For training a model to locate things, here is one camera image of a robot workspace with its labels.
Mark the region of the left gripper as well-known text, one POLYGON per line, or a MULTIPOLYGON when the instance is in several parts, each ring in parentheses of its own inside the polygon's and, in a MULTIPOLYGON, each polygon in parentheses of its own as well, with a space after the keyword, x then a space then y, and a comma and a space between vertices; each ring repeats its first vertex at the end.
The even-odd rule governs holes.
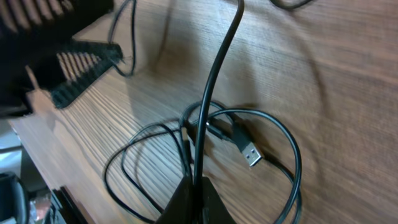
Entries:
POLYGON ((64 109, 121 60, 118 44, 73 38, 113 8, 112 0, 1 1, 1 116, 32 114, 28 70, 64 109))

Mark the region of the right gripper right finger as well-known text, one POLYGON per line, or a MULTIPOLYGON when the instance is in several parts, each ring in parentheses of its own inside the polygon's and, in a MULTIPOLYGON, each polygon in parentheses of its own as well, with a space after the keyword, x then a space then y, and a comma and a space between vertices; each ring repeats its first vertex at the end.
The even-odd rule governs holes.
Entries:
POLYGON ((203 224, 236 224, 207 177, 202 177, 203 224))

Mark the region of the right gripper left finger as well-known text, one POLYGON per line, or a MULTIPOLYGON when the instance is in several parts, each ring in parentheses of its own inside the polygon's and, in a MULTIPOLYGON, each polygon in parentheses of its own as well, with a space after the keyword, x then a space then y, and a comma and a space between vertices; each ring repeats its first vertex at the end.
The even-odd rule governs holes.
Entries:
POLYGON ((177 186, 170 202, 155 224, 189 224, 192 223, 193 187, 189 177, 183 177, 177 186))

